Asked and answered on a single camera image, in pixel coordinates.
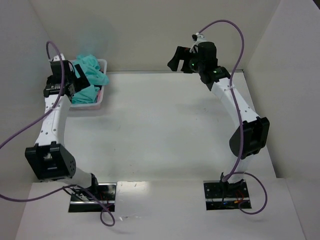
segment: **green towel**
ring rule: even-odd
[[[73,65],[79,64],[89,83],[89,87],[82,89],[72,97],[72,104],[92,104],[97,102],[97,94],[99,87],[94,85],[104,86],[109,83],[108,77],[100,72],[100,65],[97,58],[93,55],[83,56],[78,55]],[[80,77],[77,70],[75,70],[77,78]]]
[[[97,102],[97,95],[100,88],[90,85],[75,93],[72,97],[72,104],[92,104]]]

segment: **white table surface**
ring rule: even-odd
[[[224,106],[198,74],[110,74],[99,111],[71,111],[65,146],[100,182],[220,179],[236,157]],[[243,73],[234,83],[253,107]],[[275,177],[267,148],[249,167]]]
[[[99,182],[119,181],[116,225],[102,225],[96,212],[68,213],[70,198],[59,192],[26,204],[16,240],[305,239],[286,182],[275,177],[267,148],[248,170],[266,186],[265,211],[257,216],[206,211],[203,181],[218,180],[235,158],[228,142],[235,129],[196,74],[109,78],[99,111],[70,112],[65,146],[77,166],[96,174]],[[234,83],[253,107],[242,73]],[[264,194],[253,179],[247,184],[257,210]],[[29,197],[61,185],[34,183]]]

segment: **cable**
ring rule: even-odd
[[[239,32],[240,34],[240,37],[241,37],[241,51],[240,51],[240,55],[239,55],[239,58],[238,60],[236,61],[233,69],[232,69],[232,72],[231,72],[231,76],[230,76],[230,81],[229,81],[229,85],[232,86],[232,83],[233,83],[233,77],[234,77],[234,74],[236,72],[236,69],[240,63],[240,60],[242,58],[242,55],[244,54],[244,50],[245,50],[245,38],[244,38],[244,35],[243,33],[241,32],[240,28],[235,24],[233,23],[232,21],[229,21],[229,20],[226,20],[226,19],[220,19],[220,20],[216,20],[216,21],[213,21],[211,23],[209,23],[207,26],[205,26],[204,28],[202,28],[199,33],[202,33],[204,30],[206,30],[207,28],[209,28],[210,26],[216,24],[216,23],[228,23],[228,24],[231,24],[232,26],[235,27],[235,29]],[[242,156],[242,153],[243,153],[243,150],[244,150],[244,126],[243,126],[243,123],[242,123],[242,118],[241,118],[241,112],[240,112],[240,108],[239,108],[239,105],[238,105],[238,102],[237,102],[237,98],[235,96],[235,92],[234,92],[234,89],[231,87],[230,88],[230,91],[231,91],[231,95],[232,95],[232,98],[233,98],[233,101],[234,101],[234,105],[235,105],[235,109],[236,109],[236,112],[237,112],[237,115],[238,115],[238,119],[239,119],[239,128],[240,128],[240,149],[239,149],[239,154],[237,156],[237,159],[235,161],[235,164],[232,168],[232,170],[230,171],[230,173],[228,173],[227,175],[225,175],[223,178],[222,178],[222,182],[227,182],[232,175],[234,174],[246,174],[246,175],[249,175],[251,177],[253,177],[255,180],[257,180],[257,182],[261,185],[263,191],[264,191],[264,194],[265,194],[265,201],[264,201],[264,205],[261,209],[259,209],[258,211],[255,211],[255,212],[247,212],[247,211],[244,211],[241,209],[241,204],[243,204],[244,202],[246,201],[242,201],[239,203],[239,209],[241,212],[245,213],[245,214],[248,214],[248,215],[255,215],[255,214],[258,214],[258,213],[261,213],[266,205],[267,205],[267,202],[268,202],[268,194],[267,194],[267,191],[266,191],[266,188],[265,186],[262,184],[262,182],[254,175],[252,175],[251,173],[248,173],[248,172],[235,172],[240,161],[241,161],[241,156]]]
[[[85,189],[84,187],[82,186],[79,186],[77,185],[78,188],[82,189],[83,191],[85,191],[89,196],[91,196],[101,207],[102,207],[102,211],[100,213],[100,220],[102,222],[103,225],[106,225],[108,227],[112,227],[115,225],[116,223],[116,220],[115,220],[115,217],[112,215],[112,213],[110,212],[110,210],[108,209],[108,207],[106,207],[105,205],[103,205],[91,192],[89,192],[87,189]],[[103,216],[103,213],[104,212],[107,212],[110,217],[112,218],[112,224],[108,224],[106,223],[103,219],[102,219],[102,216]]]
[[[48,59],[49,61],[51,61],[51,58],[50,58],[50,54],[49,54],[49,44],[52,45],[52,47],[54,48],[54,50],[56,51],[56,54],[58,55],[59,57],[59,60],[60,60],[60,65],[61,65],[61,85],[60,85],[60,90],[59,90],[59,93],[58,93],[58,96],[54,102],[54,104],[52,105],[52,107],[45,113],[43,114],[41,117],[39,117],[38,119],[34,120],[33,122],[31,122],[29,125],[25,126],[24,128],[20,129],[19,131],[17,131],[16,133],[14,133],[12,136],[10,136],[8,139],[6,139],[3,143],[0,144],[0,149],[2,149],[8,142],[10,142],[12,139],[14,139],[16,136],[18,136],[19,134],[23,133],[25,130],[29,129],[30,127],[32,127],[33,125],[37,124],[38,122],[40,122],[42,119],[44,119],[46,116],[48,116],[52,111],[53,109],[57,106],[59,100],[60,100],[60,97],[63,93],[63,89],[64,89],[64,85],[65,85],[65,67],[64,67],[64,62],[62,60],[62,57],[61,57],[61,54],[60,54],[60,51],[59,49],[57,48],[57,46],[52,42],[52,41],[47,41],[46,42],[46,45],[45,45],[45,48],[46,48],[46,54],[48,56]],[[38,197],[35,197],[35,198],[30,198],[30,199],[16,199],[16,198],[11,198],[11,197],[8,197],[8,196],[4,196],[2,194],[0,194],[0,198],[1,199],[4,199],[4,200],[7,200],[7,201],[11,201],[11,202],[16,202],[16,203],[26,203],[26,202],[32,202],[32,201],[37,201],[37,200],[40,200],[40,199],[43,199],[45,197],[48,197],[54,193],[57,193],[61,190],[66,190],[66,189],[71,189],[72,190],[72,187],[78,187],[80,189],[82,189],[83,191],[85,191],[89,196],[92,197],[93,200],[95,200],[101,207],[102,207],[102,211],[100,213],[100,220],[101,222],[108,226],[108,227],[112,227],[115,225],[116,223],[116,220],[115,220],[115,217],[112,215],[112,213],[108,210],[108,208],[106,206],[104,206],[93,194],[91,194],[87,189],[85,189],[84,187],[82,186],[79,186],[79,185],[67,185],[67,186],[63,186],[63,187],[60,187],[54,191],[51,191],[45,195],[42,195],[42,196],[38,196]],[[112,218],[112,224],[108,224],[106,222],[104,222],[104,220],[102,219],[102,214],[103,212],[107,212],[111,218]]]
[[[248,215],[256,215],[256,214],[259,214],[261,213],[267,206],[267,203],[268,203],[268,194],[267,194],[267,190],[265,188],[265,186],[263,185],[263,183],[253,174],[249,173],[249,172],[241,172],[241,171],[236,171],[234,172],[233,174],[245,174],[245,175],[248,175],[250,177],[253,177],[259,184],[260,186],[262,187],[263,189],[263,192],[264,192],[264,196],[265,196],[265,199],[264,199],[264,204],[263,206],[258,210],[258,211],[255,211],[255,212],[247,212],[247,211],[244,211],[242,208],[241,208],[241,205],[243,203],[246,203],[248,202],[249,200],[243,200],[241,201],[239,204],[238,204],[238,207],[239,207],[239,210],[245,214],[248,214]]]
[[[241,202],[244,200],[244,198],[245,198],[244,194],[243,194],[239,189],[235,192],[235,196],[236,196],[236,201],[234,201],[235,204],[241,203]]]
[[[76,194],[76,195],[82,195],[83,197],[85,197],[87,200],[89,200],[89,201],[93,201],[93,199],[92,199],[92,197],[90,197],[90,196],[88,196],[88,195],[85,195],[84,193],[83,193],[83,191],[81,191],[80,189],[72,189],[73,190],[73,192]]]
[[[231,24],[232,26],[234,26],[237,31],[239,32],[240,34],[240,37],[241,37],[241,52],[240,52],[240,55],[239,55],[239,58],[238,60],[236,61],[233,69],[232,69],[232,72],[231,72],[231,76],[230,76],[230,81],[229,81],[229,86],[232,86],[232,83],[233,83],[233,78],[234,78],[234,74],[236,72],[236,69],[240,63],[240,60],[242,58],[242,55],[244,54],[244,50],[245,50],[245,38],[244,38],[244,35],[243,33],[241,32],[240,28],[234,24],[232,21],[229,21],[229,20],[225,20],[225,19],[221,19],[221,20],[217,20],[217,21],[213,21],[211,22],[210,24],[208,24],[207,26],[205,26],[204,28],[202,28],[199,33],[202,33],[204,30],[206,30],[207,28],[209,28],[210,26],[212,26],[213,24],[216,24],[216,23],[228,23],[228,24]],[[234,89],[231,87],[230,88],[230,91],[231,91],[231,94],[232,94],[232,98],[233,98],[233,101],[234,101],[234,105],[235,105],[235,108],[236,108],[236,112],[237,112],[237,115],[238,115],[238,118],[239,118],[239,128],[240,128],[240,149],[239,149],[239,154],[238,154],[238,157],[235,161],[235,164],[232,168],[232,170],[230,171],[229,174],[225,175],[222,179],[222,182],[226,182],[228,181],[231,176],[233,175],[233,173],[236,171],[240,161],[241,161],[241,156],[242,156],[242,153],[243,153],[243,150],[244,150],[244,126],[242,124],[242,118],[241,118],[241,113],[240,113],[240,108],[239,108],[239,105],[238,105],[238,102],[237,102],[237,99],[236,99],[236,96],[235,96],[235,92],[234,92]]]
[[[70,193],[70,192],[68,192],[66,189],[63,189],[63,191],[64,191],[66,194],[70,195],[71,197],[74,197],[74,198],[78,199],[79,201],[83,201],[76,193]]]
[[[64,64],[60,55],[60,52],[57,48],[57,46],[52,42],[52,41],[47,41],[46,42],[46,52],[48,55],[48,58],[50,59],[50,55],[49,55],[49,44],[52,45],[52,47],[54,48],[54,50],[56,51],[56,53],[59,56],[60,59],[60,64],[61,64],[61,86],[65,85],[65,68],[64,68]],[[14,139],[16,136],[18,136],[19,134],[23,133],[25,130],[31,128],[33,125],[37,124],[38,122],[40,122],[42,119],[44,119],[46,116],[48,116],[53,109],[57,106],[59,99],[61,97],[63,93],[63,87],[60,87],[60,91],[58,94],[58,97],[56,98],[52,108],[50,108],[45,114],[43,114],[41,117],[39,117],[38,119],[34,120],[33,122],[31,122],[29,125],[25,126],[24,128],[20,129],[19,131],[17,131],[15,134],[13,134],[12,136],[10,136],[8,139],[6,139],[3,143],[0,144],[0,149],[2,149],[8,142],[10,142],[12,139]]]
[[[52,194],[55,194],[61,190],[65,190],[65,189],[69,189],[69,188],[72,188],[72,187],[75,187],[76,185],[68,185],[68,186],[63,186],[63,187],[60,187],[54,191],[51,191],[45,195],[42,195],[42,196],[38,196],[38,197],[35,197],[35,198],[30,198],[30,199],[16,199],[16,198],[11,198],[11,197],[8,197],[8,196],[4,196],[2,194],[0,194],[0,198],[1,199],[4,199],[4,200],[7,200],[7,201],[10,201],[10,202],[16,202],[16,203],[27,203],[27,202],[33,202],[33,201],[37,201],[37,200],[40,200],[40,199],[44,199],[45,197],[48,197]]]

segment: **metal base plate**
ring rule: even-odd
[[[251,209],[250,196],[245,181],[237,189],[229,191],[224,199],[219,181],[205,181],[203,187],[207,210],[239,209],[240,201],[245,201],[241,204],[242,209]]]
[[[108,207],[110,212],[115,211],[115,200],[116,200],[116,183],[99,183],[99,195],[95,196],[105,206],[112,204]],[[81,199],[72,196],[70,199],[69,213],[88,213],[88,212],[101,212],[102,207],[94,200]]]

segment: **purple cable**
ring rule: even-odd
[[[232,69],[232,72],[231,72],[231,76],[230,76],[230,81],[229,81],[229,85],[232,86],[232,83],[233,83],[233,77],[234,77],[234,74],[236,72],[236,69],[240,63],[240,60],[242,58],[242,55],[244,54],[244,50],[245,50],[245,38],[244,38],[244,35],[243,33],[241,32],[240,28],[235,24],[233,23],[232,21],[229,21],[229,20],[226,20],[226,19],[220,19],[220,20],[216,20],[216,21],[213,21],[211,22],[210,24],[208,24],[207,26],[205,26],[204,28],[202,28],[199,33],[202,33],[204,30],[206,30],[207,28],[209,28],[210,26],[212,26],[213,24],[216,24],[216,23],[228,23],[228,24],[231,24],[232,26],[235,27],[235,29],[239,32],[240,34],[240,37],[241,37],[241,51],[240,51],[240,55],[239,55],[239,58],[238,60],[236,61],[233,69]],[[265,186],[262,184],[262,182],[254,175],[252,175],[251,173],[248,173],[248,172],[239,172],[237,171],[236,172],[236,169],[241,161],[241,156],[242,156],[242,153],[243,153],[243,150],[244,150],[244,126],[243,126],[243,123],[242,123],[242,118],[241,118],[241,112],[240,112],[240,108],[239,108],[239,105],[238,105],[238,101],[237,101],[237,98],[236,98],[236,95],[235,95],[235,92],[234,92],[234,89],[233,88],[230,88],[230,91],[231,91],[231,94],[232,94],[232,98],[233,98],[233,101],[234,101],[234,105],[235,105],[235,108],[236,108],[236,112],[237,112],[237,115],[238,115],[238,119],[239,119],[239,128],[240,128],[240,149],[239,149],[239,154],[238,154],[238,157],[235,161],[235,164],[232,168],[232,170],[230,171],[230,173],[228,173],[227,175],[225,175],[223,178],[222,178],[222,182],[227,182],[232,175],[234,174],[246,174],[246,175],[249,175],[251,177],[253,177],[255,180],[257,180],[257,182],[261,185],[263,191],[264,191],[264,194],[265,194],[265,202],[264,202],[264,205],[261,209],[259,209],[258,211],[255,211],[255,212],[246,212],[244,210],[241,209],[241,203],[239,203],[239,209],[241,212],[245,213],[245,214],[249,214],[249,215],[255,215],[255,214],[258,214],[258,213],[261,213],[266,205],[267,205],[267,202],[268,202],[268,195],[267,195],[267,191],[266,191],[266,188]]]
[[[8,142],[10,142],[12,139],[14,139],[16,136],[18,136],[19,134],[21,134],[22,132],[24,132],[25,130],[31,128],[33,125],[37,124],[38,122],[40,122],[42,119],[44,119],[46,116],[48,116],[52,111],[53,109],[57,106],[59,100],[60,100],[60,97],[63,93],[63,86],[65,85],[65,67],[64,67],[64,62],[62,60],[62,57],[61,57],[61,54],[60,54],[60,51],[59,49],[57,48],[57,46],[52,42],[52,41],[47,41],[46,42],[46,45],[45,45],[45,48],[46,48],[46,54],[48,56],[48,59],[49,61],[51,60],[50,58],[50,54],[49,54],[49,44],[52,45],[52,47],[54,48],[54,50],[56,51],[56,54],[59,56],[59,60],[60,60],[60,64],[61,64],[61,85],[60,85],[60,91],[59,91],[59,94],[58,94],[58,97],[56,98],[54,104],[52,105],[52,108],[50,108],[45,114],[43,114],[41,117],[39,117],[38,119],[36,119],[35,121],[33,121],[32,123],[30,123],[29,125],[25,126],[24,128],[22,128],[21,130],[17,131],[15,134],[13,134],[12,136],[10,136],[7,140],[5,140],[3,143],[0,144],[0,149],[2,149]],[[32,202],[32,201],[36,201],[36,200],[40,200],[40,199],[43,199],[45,197],[48,197],[52,194],[55,194],[61,190],[65,190],[65,189],[70,189],[71,187],[78,187],[82,190],[84,190],[87,194],[89,194],[93,200],[95,200],[101,207],[102,207],[102,211],[100,213],[100,219],[101,219],[101,222],[108,226],[108,227],[112,227],[115,225],[116,223],[116,220],[114,218],[114,216],[112,215],[112,213],[109,211],[108,207],[104,206],[93,194],[91,194],[87,189],[85,189],[84,187],[82,186],[79,186],[79,185],[68,185],[68,186],[63,186],[61,188],[58,188],[52,192],[49,192],[45,195],[42,195],[42,196],[38,196],[38,197],[35,197],[35,198],[30,198],[30,199],[16,199],[16,198],[11,198],[11,197],[8,197],[8,196],[4,196],[2,194],[0,194],[0,199],[4,199],[4,200],[7,200],[7,201],[11,201],[11,202],[16,202],[16,203],[26,203],[26,202]],[[107,212],[111,218],[112,218],[112,221],[113,223],[112,224],[108,224],[106,222],[104,222],[104,220],[102,219],[102,214],[103,212]]]
[[[253,174],[251,173],[248,173],[248,172],[241,172],[241,171],[236,171],[234,172],[233,174],[245,174],[245,175],[248,175],[250,177],[253,177],[259,184],[260,186],[262,187],[263,189],[263,192],[264,192],[264,196],[265,196],[265,199],[264,199],[264,204],[263,206],[258,210],[258,211],[255,211],[255,212],[248,212],[248,211],[244,211],[242,208],[241,208],[241,205],[245,202],[248,202],[248,200],[245,200],[245,201],[242,201],[238,204],[238,207],[240,209],[241,212],[245,213],[245,214],[248,214],[248,215],[255,215],[255,214],[259,214],[261,213],[265,207],[267,206],[267,203],[268,203],[268,194],[267,194],[267,190],[265,188],[265,186],[263,185],[263,183]]]
[[[204,30],[206,30],[207,28],[209,28],[210,26],[212,26],[213,24],[216,24],[216,23],[228,23],[228,24],[231,24],[232,26],[234,26],[237,31],[239,32],[240,34],[240,37],[241,37],[241,42],[242,42],[242,45],[241,45],[241,52],[240,52],[240,55],[239,55],[239,58],[238,60],[236,61],[233,69],[232,69],[232,72],[231,72],[231,77],[230,77],[230,82],[229,82],[229,85],[232,86],[232,81],[233,81],[233,78],[234,78],[234,74],[236,72],[236,69],[240,63],[240,60],[242,58],[242,55],[244,54],[244,50],[245,50],[245,38],[244,38],[244,35],[243,33],[241,32],[240,28],[234,24],[232,21],[229,21],[229,20],[225,20],[225,19],[221,19],[221,20],[217,20],[217,21],[213,21],[211,22],[210,24],[208,24],[207,26],[205,26],[204,28],[202,28],[199,33],[202,33]],[[222,182],[226,182],[228,181],[231,176],[234,174],[234,172],[236,171],[240,161],[241,161],[241,156],[242,156],[242,152],[244,150],[244,126],[242,125],[242,118],[241,118],[241,113],[240,113],[240,108],[239,108],[239,105],[238,105],[238,102],[237,102],[237,99],[236,99],[236,96],[235,96],[235,92],[234,92],[234,89],[231,87],[230,88],[230,91],[231,91],[231,94],[232,94],[232,98],[233,98],[233,101],[234,101],[234,105],[235,105],[235,108],[236,108],[236,112],[237,112],[237,115],[238,115],[238,118],[239,118],[239,127],[240,127],[240,149],[239,149],[239,154],[238,154],[238,157],[235,161],[235,164],[232,168],[232,170],[230,171],[229,174],[225,175],[222,179]]]
[[[4,200],[7,200],[7,201],[10,201],[10,202],[16,202],[16,203],[27,203],[27,202],[33,202],[33,201],[37,201],[37,200],[40,200],[40,199],[44,199],[45,197],[48,197],[52,194],[55,194],[63,189],[69,189],[69,188],[72,188],[72,187],[75,187],[76,185],[68,185],[68,186],[63,186],[63,187],[60,187],[58,188],[57,190],[54,190],[54,191],[51,191],[45,195],[42,195],[42,196],[38,196],[38,197],[35,197],[35,198],[30,198],[30,199],[16,199],[16,198],[11,198],[11,197],[8,197],[8,196],[3,196],[2,194],[0,194],[0,198],[1,199],[4,199]]]
[[[101,220],[102,224],[103,224],[103,225],[106,225],[106,226],[108,226],[108,227],[114,226],[115,223],[116,223],[116,220],[115,220],[115,217],[114,217],[114,216],[112,215],[112,213],[110,212],[110,210],[108,209],[108,207],[109,207],[110,205],[109,205],[109,206],[103,205],[91,192],[89,192],[89,191],[88,191],[87,189],[85,189],[84,187],[79,186],[79,185],[77,185],[77,187],[80,188],[80,189],[82,189],[83,191],[85,191],[88,195],[90,195],[90,197],[92,197],[92,198],[102,207],[102,211],[101,211],[101,213],[100,213],[100,220]],[[112,218],[112,223],[111,223],[111,224],[106,223],[106,222],[102,219],[102,214],[103,214],[104,212],[107,212],[107,213],[110,215],[110,217]]]
[[[64,68],[64,63],[62,61],[62,58],[61,58],[61,55],[60,55],[60,52],[59,52],[59,49],[57,48],[57,46],[52,42],[52,41],[47,41],[46,42],[46,53],[48,55],[48,58],[50,60],[50,55],[49,55],[49,44],[52,45],[52,47],[54,48],[54,50],[56,51],[56,53],[58,54],[59,56],[59,59],[60,59],[60,64],[61,64],[61,86],[64,86],[65,85],[65,68]],[[8,142],[10,142],[12,139],[14,139],[16,136],[18,136],[19,134],[23,133],[25,130],[31,128],[33,125],[37,124],[38,122],[40,122],[42,119],[44,119],[46,116],[48,116],[52,111],[53,109],[57,106],[58,102],[59,102],[59,99],[62,95],[62,92],[63,92],[63,87],[60,87],[60,91],[59,91],[59,94],[58,94],[58,97],[56,98],[52,108],[50,108],[45,114],[43,114],[41,117],[39,117],[38,119],[34,120],[33,122],[31,122],[29,125],[25,126],[24,128],[20,129],[19,131],[17,131],[15,134],[13,134],[12,136],[10,136],[7,140],[5,140],[3,143],[0,144],[0,149],[2,149]]]

